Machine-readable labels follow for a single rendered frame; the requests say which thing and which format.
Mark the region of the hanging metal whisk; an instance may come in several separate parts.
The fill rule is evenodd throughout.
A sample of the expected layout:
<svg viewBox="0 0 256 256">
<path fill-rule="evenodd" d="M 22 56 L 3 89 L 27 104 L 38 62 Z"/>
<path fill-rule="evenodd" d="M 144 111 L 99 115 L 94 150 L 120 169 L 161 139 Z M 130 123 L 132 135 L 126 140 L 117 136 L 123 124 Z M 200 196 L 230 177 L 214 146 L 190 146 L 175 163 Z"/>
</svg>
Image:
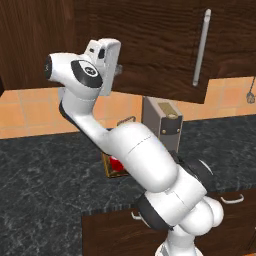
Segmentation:
<svg viewBox="0 0 256 256">
<path fill-rule="evenodd" d="M 253 89 L 253 86 L 254 86 L 253 83 L 251 84 L 250 90 L 246 95 L 246 100 L 247 100 L 248 104 L 253 104 L 255 102 L 255 96 L 252 93 L 252 89 Z"/>
</svg>

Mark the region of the red round object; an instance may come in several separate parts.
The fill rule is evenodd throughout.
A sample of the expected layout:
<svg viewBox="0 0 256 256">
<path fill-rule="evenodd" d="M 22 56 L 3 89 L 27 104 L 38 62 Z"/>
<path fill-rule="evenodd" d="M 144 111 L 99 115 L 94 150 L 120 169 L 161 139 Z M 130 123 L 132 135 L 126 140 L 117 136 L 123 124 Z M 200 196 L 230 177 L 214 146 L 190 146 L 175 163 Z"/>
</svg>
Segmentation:
<svg viewBox="0 0 256 256">
<path fill-rule="evenodd" d="M 113 171 L 121 172 L 124 170 L 124 166 L 117 158 L 110 156 L 109 160 Z"/>
</svg>

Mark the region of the grey and black box appliance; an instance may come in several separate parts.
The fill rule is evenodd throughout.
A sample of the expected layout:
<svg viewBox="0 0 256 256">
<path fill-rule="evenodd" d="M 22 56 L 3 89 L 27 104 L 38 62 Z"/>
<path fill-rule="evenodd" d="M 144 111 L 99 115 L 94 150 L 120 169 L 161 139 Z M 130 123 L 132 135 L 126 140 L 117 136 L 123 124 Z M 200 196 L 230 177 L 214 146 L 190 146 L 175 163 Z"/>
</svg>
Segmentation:
<svg viewBox="0 0 256 256">
<path fill-rule="evenodd" d="M 168 151 L 178 152 L 183 114 L 171 100 L 144 96 L 142 123 L 155 134 Z"/>
</svg>

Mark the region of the dark wood drawer front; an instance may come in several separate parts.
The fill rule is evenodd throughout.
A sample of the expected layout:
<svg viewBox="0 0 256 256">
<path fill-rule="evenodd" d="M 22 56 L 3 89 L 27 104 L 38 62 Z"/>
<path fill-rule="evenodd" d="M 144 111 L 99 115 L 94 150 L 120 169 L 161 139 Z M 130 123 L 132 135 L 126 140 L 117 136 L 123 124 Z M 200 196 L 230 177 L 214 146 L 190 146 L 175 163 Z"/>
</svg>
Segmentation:
<svg viewBox="0 0 256 256">
<path fill-rule="evenodd" d="M 225 204 L 226 200 L 238 199 L 239 204 Z M 224 210 L 221 224 L 206 235 L 197 237 L 195 244 L 204 256 L 243 256 L 256 252 L 256 189 L 235 192 L 210 192 L 209 197 L 219 201 Z"/>
<path fill-rule="evenodd" d="M 83 256 L 154 256 L 166 231 L 155 231 L 134 220 L 135 208 L 83 216 Z"/>
</svg>

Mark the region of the dark wood cabinet door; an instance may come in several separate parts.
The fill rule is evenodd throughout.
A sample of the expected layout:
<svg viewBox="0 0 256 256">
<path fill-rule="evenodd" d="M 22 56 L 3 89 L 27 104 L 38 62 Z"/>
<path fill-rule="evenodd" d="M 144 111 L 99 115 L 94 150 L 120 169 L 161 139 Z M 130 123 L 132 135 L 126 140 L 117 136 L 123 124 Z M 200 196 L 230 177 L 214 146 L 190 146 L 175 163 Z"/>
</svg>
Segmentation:
<svg viewBox="0 0 256 256">
<path fill-rule="evenodd" d="M 5 90 L 56 87 L 46 57 L 75 48 L 73 0 L 0 0 L 0 78 Z"/>
<path fill-rule="evenodd" d="M 202 103 L 208 78 L 192 85 L 205 8 L 200 0 L 74 0 L 77 46 L 121 42 L 116 92 Z"/>
<path fill-rule="evenodd" d="M 223 0 L 212 78 L 256 76 L 256 0 Z"/>
</svg>

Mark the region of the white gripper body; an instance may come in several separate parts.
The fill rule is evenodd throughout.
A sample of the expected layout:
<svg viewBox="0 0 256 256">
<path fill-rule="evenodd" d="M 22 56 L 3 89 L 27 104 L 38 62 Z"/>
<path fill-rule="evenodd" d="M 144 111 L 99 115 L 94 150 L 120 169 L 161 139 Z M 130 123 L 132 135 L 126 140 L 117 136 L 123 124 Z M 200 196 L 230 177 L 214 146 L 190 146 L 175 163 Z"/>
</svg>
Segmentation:
<svg viewBox="0 0 256 256">
<path fill-rule="evenodd" d="M 102 38 L 99 42 L 105 47 L 103 85 L 101 96 L 109 96 L 115 76 L 115 70 L 119 58 L 121 42 L 116 39 Z"/>
</svg>

